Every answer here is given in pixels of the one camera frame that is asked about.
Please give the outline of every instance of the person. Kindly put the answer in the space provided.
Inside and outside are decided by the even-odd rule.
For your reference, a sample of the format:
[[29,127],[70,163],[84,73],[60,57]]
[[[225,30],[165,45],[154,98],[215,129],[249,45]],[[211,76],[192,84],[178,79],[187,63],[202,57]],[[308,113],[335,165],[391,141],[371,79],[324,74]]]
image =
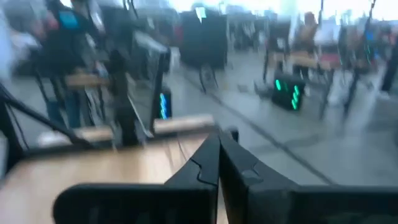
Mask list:
[[[293,51],[304,51],[309,54],[309,56],[314,54],[315,43],[314,36],[317,31],[317,22],[315,21],[315,16],[312,12],[307,12],[304,15],[304,26],[298,28],[298,36],[296,36],[292,50]],[[293,73],[296,75],[302,75],[304,78],[308,79],[308,67],[301,65],[293,66]]]
[[49,1],[45,22],[36,27],[35,34],[42,45],[37,65],[41,76],[48,78],[45,79],[46,82],[39,83],[48,116],[50,120],[66,125],[60,112],[61,103],[57,100],[59,97],[56,97],[64,90],[68,126],[79,128],[81,122],[78,93],[67,90],[65,76],[72,74],[77,68],[85,67],[82,40],[86,38],[86,34],[93,38],[98,38],[101,34],[89,18],[85,0],[73,0],[72,6],[66,7],[58,0]]

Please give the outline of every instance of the blue led light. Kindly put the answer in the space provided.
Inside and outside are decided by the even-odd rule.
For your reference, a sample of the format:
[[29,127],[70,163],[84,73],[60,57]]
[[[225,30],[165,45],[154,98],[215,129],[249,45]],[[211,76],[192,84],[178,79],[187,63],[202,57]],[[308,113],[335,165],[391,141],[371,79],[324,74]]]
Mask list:
[[163,93],[160,94],[160,115],[162,119],[167,119],[167,101]]

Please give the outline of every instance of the concrete floor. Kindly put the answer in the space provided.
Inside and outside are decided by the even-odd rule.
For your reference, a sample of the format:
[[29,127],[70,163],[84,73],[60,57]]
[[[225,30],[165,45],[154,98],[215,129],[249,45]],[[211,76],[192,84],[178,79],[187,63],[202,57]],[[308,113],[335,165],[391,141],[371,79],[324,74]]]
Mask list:
[[[291,113],[250,93],[253,81],[261,79],[261,54],[232,54],[229,61],[232,66],[216,74],[220,87],[207,95],[200,90],[197,72],[174,65],[166,78],[174,116],[209,113],[221,127],[237,127],[247,150],[299,184],[398,185],[398,151],[392,138],[398,103],[381,101],[376,91],[360,85],[345,122],[338,106],[319,121],[318,103],[310,99],[304,101],[301,112]],[[377,75],[371,79],[378,85]],[[249,93],[240,93],[236,85],[246,85]],[[45,114],[39,88],[31,78],[15,78],[6,86]],[[46,128],[21,114],[17,117],[28,143],[35,144]]]

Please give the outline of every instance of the gray floor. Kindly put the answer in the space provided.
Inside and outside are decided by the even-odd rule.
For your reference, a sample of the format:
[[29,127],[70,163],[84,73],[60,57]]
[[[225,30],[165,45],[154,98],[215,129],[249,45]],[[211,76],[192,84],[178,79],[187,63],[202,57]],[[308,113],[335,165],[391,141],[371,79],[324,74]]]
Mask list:
[[[376,91],[360,85],[347,120],[342,120],[341,107],[331,106],[320,121],[318,103],[310,99],[304,101],[301,112],[291,113],[252,94],[253,81],[261,79],[261,54],[231,54],[229,58],[231,65],[216,74],[219,88],[207,95],[199,89],[197,72],[172,66],[167,83],[173,92],[174,116],[209,113],[222,127],[237,127],[247,150],[299,184],[322,185],[329,180],[341,185],[398,185],[398,152],[392,138],[398,103],[379,100]],[[375,85],[379,79],[378,75],[371,77]],[[237,85],[247,86],[248,92],[240,93]],[[18,99],[45,113],[32,79],[15,78],[7,87]],[[29,144],[34,144],[45,128],[20,114],[17,117]],[[307,164],[327,180],[313,174]]]

